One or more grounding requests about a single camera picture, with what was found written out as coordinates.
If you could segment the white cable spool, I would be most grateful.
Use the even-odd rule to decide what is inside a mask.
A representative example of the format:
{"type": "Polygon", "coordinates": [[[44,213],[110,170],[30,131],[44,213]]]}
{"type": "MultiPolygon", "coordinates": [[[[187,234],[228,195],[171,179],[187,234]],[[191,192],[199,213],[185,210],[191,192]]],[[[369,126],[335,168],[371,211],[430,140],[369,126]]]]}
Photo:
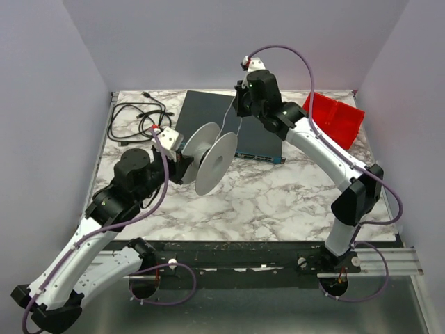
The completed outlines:
{"type": "Polygon", "coordinates": [[[234,132],[219,135],[219,125],[209,122],[202,125],[187,141],[182,150],[184,157],[191,157],[182,182],[195,183],[195,192],[203,196],[212,191],[230,167],[238,145],[234,132]]]}

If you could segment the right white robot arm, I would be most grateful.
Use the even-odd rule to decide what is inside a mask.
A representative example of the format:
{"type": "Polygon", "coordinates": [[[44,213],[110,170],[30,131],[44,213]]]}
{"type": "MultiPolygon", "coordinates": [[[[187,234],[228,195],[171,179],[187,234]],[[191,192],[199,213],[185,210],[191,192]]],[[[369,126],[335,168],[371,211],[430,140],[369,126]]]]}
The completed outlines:
{"type": "Polygon", "coordinates": [[[367,166],[350,156],[309,120],[309,114],[295,102],[282,100],[275,75],[255,70],[235,85],[233,107],[239,117],[252,116],[282,141],[305,153],[340,190],[332,203],[334,223],[324,243],[327,258],[335,261],[352,248],[359,222],[380,199],[383,169],[367,166]]]}

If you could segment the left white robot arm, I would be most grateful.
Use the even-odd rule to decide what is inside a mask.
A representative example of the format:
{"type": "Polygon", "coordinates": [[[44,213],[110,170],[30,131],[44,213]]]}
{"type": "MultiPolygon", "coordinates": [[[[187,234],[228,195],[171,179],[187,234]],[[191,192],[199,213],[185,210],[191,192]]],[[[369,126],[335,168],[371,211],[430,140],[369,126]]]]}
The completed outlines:
{"type": "Polygon", "coordinates": [[[153,214],[164,201],[169,183],[182,184],[194,158],[180,150],[154,148],[151,153],[126,150],[113,167],[108,186],[98,190],[67,245],[32,283],[11,293],[37,332],[64,333],[86,305],[104,289],[129,274],[158,272],[156,251],[141,238],[132,239],[110,261],[93,270],[91,262],[125,227],[153,214]]]}

